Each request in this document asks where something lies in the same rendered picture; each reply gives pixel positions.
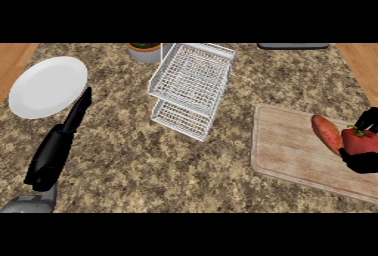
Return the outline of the orange sweet potato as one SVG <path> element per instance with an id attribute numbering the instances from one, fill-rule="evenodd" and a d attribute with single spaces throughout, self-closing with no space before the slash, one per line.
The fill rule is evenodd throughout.
<path id="1" fill-rule="evenodd" d="M 336 124 L 321 115 L 312 116 L 312 129 L 328 149 L 336 155 L 345 147 L 343 138 Z"/>

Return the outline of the grey potted plant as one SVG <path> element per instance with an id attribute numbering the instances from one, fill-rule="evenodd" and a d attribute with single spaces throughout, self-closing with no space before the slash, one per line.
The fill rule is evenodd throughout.
<path id="1" fill-rule="evenodd" d="M 163 43 L 128 43 L 132 58 L 147 64 L 162 60 Z"/>

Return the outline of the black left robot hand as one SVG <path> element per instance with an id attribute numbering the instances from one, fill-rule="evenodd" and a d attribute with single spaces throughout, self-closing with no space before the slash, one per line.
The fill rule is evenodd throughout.
<path id="1" fill-rule="evenodd" d="M 33 186 L 35 191 L 46 192 L 57 184 L 72 151 L 74 134 L 91 104 L 92 88 L 88 88 L 64 123 L 54 126 L 35 154 L 24 179 L 24 183 Z"/>

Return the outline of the white round plate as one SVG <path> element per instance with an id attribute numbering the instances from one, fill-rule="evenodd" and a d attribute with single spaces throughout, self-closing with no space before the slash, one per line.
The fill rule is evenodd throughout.
<path id="1" fill-rule="evenodd" d="M 76 101 L 88 84 L 88 67 L 72 56 L 39 62 L 17 79 L 10 108 L 17 116 L 39 119 L 61 112 Z"/>

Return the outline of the pale wooden cutting board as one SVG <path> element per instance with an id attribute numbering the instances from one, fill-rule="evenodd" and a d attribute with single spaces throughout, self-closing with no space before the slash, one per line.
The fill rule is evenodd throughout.
<path id="1" fill-rule="evenodd" d="M 378 174 L 358 174 L 314 133 L 312 114 L 258 104 L 253 169 L 277 178 L 378 204 Z"/>

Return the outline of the red bell pepper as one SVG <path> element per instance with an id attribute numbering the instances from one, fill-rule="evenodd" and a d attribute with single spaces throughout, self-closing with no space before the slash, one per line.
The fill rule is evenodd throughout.
<path id="1" fill-rule="evenodd" d="M 370 130 L 359 130 L 349 125 L 342 131 L 345 150 L 351 155 L 378 153 L 378 135 Z"/>

